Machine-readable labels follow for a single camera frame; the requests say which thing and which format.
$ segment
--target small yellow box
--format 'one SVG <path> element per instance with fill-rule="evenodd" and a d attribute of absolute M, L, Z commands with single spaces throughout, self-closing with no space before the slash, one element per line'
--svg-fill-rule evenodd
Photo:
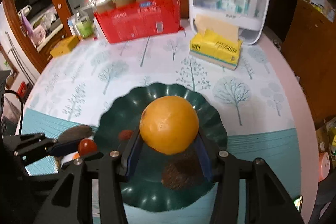
<path fill-rule="evenodd" d="M 79 39 L 76 35 L 61 40 L 51 51 L 53 57 L 71 52 L 78 44 Z"/>

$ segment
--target jar lid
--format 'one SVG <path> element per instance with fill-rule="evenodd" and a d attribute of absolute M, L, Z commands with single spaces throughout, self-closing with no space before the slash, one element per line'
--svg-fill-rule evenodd
<path fill-rule="evenodd" d="M 108 0 L 96 0 L 95 4 L 96 6 L 101 6 L 101 5 L 105 5 L 107 3 Z"/>

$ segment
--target red object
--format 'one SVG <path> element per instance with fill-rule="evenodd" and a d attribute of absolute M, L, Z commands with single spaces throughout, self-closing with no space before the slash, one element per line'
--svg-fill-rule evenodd
<path fill-rule="evenodd" d="M 132 137 L 132 135 L 133 135 L 133 130 L 125 129 L 119 133 L 118 139 L 119 141 L 129 140 Z"/>
<path fill-rule="evenodd" d="M 80 157 L 98 151 L 96 143 L 91 139 L 83 139 L 78 145 L 78 154 Z"/>
<path fill-rule="evenodd" d="M 25 82 L 22 82 L 19 86 L 19 89 L 17 90 L 17 94 L 20 95 L 21 98 L 23 98 L 23 96 L 25 96 L 27 91 L 27 84 Z"/>
<path fill-rule="evenodd" d="M 94 15 L 109 43 L 181 29 L 180 0 L 148 0 Z"/>

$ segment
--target yellow tissue box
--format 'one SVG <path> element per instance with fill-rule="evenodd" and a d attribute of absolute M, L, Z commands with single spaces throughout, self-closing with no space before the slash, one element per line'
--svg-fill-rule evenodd
<path fill-rule="evenodd" d="M 53 57 L 61 56 L 63 54 L 66 54 L 68 52 L 71 52 L 78 44 L 79 39 L 75 35 L 73 37 L 67 37 L 63 40 L 61 40 L 56 47 L 54 47 L 51 51 L 50 54 Z"/>
<path fill-rule="evenodd" d="M 235 69 L 238 64 L 241 40 L 232 42 L 212 30 L 197 33 L 190 41 L 190 54 L 210 63 Z"/>

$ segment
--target tablecloth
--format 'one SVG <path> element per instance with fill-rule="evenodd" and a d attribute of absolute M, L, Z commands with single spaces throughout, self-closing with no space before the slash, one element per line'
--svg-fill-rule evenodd
<path fill-rule="evenodd" d="M 239 65 L 231 71 L 191 57 L 192 37 L 186 27 L 175 34 L 113 45 L 105 39 L 81 42 L 43 71 L 27 100 L 23 134 L 45 132 L 57 137 L 76 124 L 96 128 L 113 101 L 130 89 L 153 82 L 179 83 L 202 93 L 218 110 L 233 155 L 246 160 L 264 158 L 295 198 L 301 183 L 298 138 L 287 97 L 265 52 L 259 45 L 243 45 Z M 55 167 L 49 158 L 28 170 L 53 173 Z M 244 181 L 239 223 L 244 222 L 243 187 Z M 214 194 L 215 187 L 176 211 L 139 212 L 127 205 L 125 210 L 129 223 L 205 223 L 210 219 Z M 97 210 L 97 201 L 93 206 Z"/>

